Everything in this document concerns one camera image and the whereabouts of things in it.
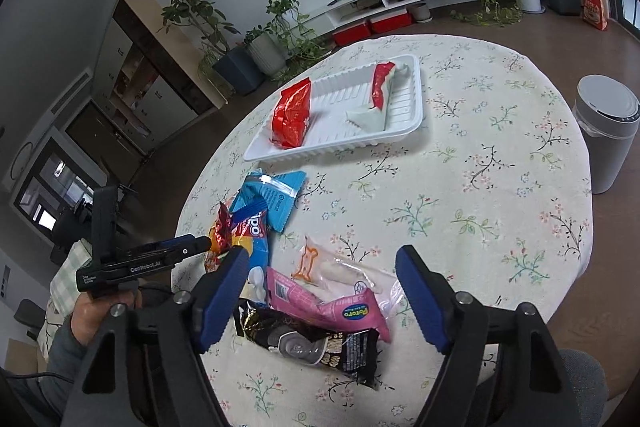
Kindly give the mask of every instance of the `blue gripper pad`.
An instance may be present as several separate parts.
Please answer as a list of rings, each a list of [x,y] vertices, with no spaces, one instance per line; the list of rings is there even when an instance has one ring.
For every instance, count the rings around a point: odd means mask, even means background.
[[[242,247],[231,247],[215,272],[200,277],[191,292],[191,333],[197,352],[206,353],[220,341],[248,276],[249,253]]]
[[[424,339],[447,355],[452,346],[453,292],[447,280],[430,271],[411,245],[396,253],[396,275]]]

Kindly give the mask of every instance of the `red box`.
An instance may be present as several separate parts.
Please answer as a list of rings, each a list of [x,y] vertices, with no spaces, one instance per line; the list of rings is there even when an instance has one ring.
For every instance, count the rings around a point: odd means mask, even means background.
[[[384,33],[391,30],[397,30],[398,28],[404,28],[414,23],[414,18],[406,10],[401,8],[387,12],[377,17],[371,18],[371,27],[374,33]]]
[[[361,41],[372,35],[369,21],[356,22],[351,26],[334,32],[334,40],[338,46],[346,46]]]

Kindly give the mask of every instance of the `table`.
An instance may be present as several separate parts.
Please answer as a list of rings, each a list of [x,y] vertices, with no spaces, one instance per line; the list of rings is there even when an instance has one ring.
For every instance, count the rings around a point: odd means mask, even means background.
[[[548,320],[585,270],[593,242],[588,152],[570,109],[527,57],[453,36],[359,42],[307,73],[319,78],[407,53],[421,64],[425,117],[418,131],[393,145],[260,165],[308,175],[287,228],[274,238],[272,266],[290,274],[305,234],[388,270],[396,250],[411,243],[454,290],[510,309],[531,301]],[[207,233],[218,201],[258,166],[242,154],[278,96],[212,156],[178,235]],[[198,256],[177,266],[174,287],[193,287],[202,263]],[[203,361],[235,426],[409,426],[442,357],[424,342],[406,301],[388,322],[393,341],[378,344],[378,391],[242,342],[231,323]],[[488,346],[484,358],[490,372],[495,349]]]

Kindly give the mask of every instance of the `metal bolt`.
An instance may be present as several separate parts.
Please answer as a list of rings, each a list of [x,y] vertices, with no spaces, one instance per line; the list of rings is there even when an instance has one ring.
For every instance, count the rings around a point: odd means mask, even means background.
[[[471,304],[474,301],[474,296],[469,292],[457,292],[456,301],[458,304]]]
[[[520,308],[522,309],[522,312],[525,315],[531,316],[531,315],[535,315],[536,314],[536,307],[533,304],[531,304],[530,302],[523,302],[520,305]]]
[[[111,307],[111,315],[113,315],[113,317],[120,317],[126,311],[127,307],[124,304],[114,304]]]
[[[178,292],[174,294],[174,302],[176,304],[187,304],[191,300],[191,294],[189,292]]]

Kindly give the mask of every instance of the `white plastic tray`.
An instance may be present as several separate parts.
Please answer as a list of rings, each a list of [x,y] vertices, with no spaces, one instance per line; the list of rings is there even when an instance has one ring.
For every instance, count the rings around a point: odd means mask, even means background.
[[[395,78],[391,84],[385,130],[366,133],[346,119],[345,111],[369,103],[376,64],[389,61],[398,65],[408,64],[411,75]],[[271,143],[270,113],[244,152],[245,161],[300,158],[401,140],[422,123],[418,57],[399,55],[312,79],[310,109],[309,129],[302,146],[281,149]]]

